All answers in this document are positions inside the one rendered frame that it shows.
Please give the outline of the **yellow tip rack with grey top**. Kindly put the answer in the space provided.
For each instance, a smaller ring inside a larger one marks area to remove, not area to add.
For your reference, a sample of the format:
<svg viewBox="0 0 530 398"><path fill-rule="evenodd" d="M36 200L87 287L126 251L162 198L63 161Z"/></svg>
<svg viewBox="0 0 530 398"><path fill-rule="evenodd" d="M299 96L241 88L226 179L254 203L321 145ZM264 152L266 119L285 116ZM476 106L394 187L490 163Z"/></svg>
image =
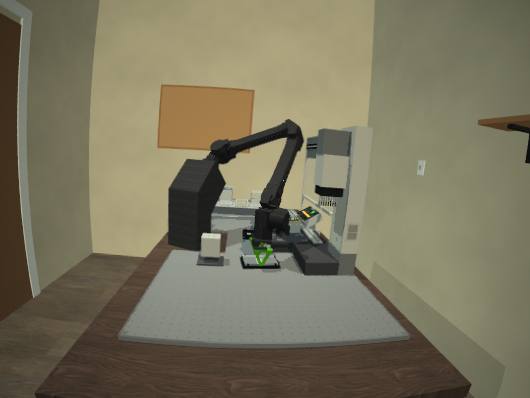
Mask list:
<svg viewBox="0 0 530 398"><path fill-rule="evenodd" d="M288 225L290 226L290 233L300 232L301 221L297 217L290 217Z"/></svg>

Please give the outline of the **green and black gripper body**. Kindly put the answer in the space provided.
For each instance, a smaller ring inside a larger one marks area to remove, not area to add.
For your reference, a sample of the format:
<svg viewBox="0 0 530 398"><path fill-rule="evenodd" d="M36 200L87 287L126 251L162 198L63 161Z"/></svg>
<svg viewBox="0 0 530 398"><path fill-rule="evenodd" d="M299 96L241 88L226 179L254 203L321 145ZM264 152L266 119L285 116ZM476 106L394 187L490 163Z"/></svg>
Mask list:
<svg viewBox="0 0 530 398"><path fill-rule="evenodd" d="M252 236L252 245L254 247L254 250L267 250L267 247L259 246L261 243L266 243L267 245L271 245L271 240L263 240L263 227L269 226L268 225L260 225L256 224L254 225L254 233L251 233Z"/></svg>

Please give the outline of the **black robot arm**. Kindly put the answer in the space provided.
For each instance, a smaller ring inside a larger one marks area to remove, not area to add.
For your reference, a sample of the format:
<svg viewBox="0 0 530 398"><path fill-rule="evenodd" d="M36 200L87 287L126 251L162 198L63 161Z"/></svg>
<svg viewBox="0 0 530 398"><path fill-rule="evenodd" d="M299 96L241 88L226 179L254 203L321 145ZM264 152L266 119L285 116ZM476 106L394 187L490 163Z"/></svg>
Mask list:
<svg viewBox="0 0 530 398"><path fill-rule="evenodd" d="M210 146L212 152L203 159L216 161L218 164L226 164L231 159L236 158L236 154L241 151L281 138L287 138L285 147L269 183L261 194L259 203L262 207L255 210L255 223L260 225L269 224L269 226L263 227L263 240L272 240L272 233L283 240L286 240L289 236L290 214L287 209L279 206L296 153L301 150L304 143L301 127L287 119L276 127L237 140L230 140L230 142L228 139L216 140Z"/></svg>

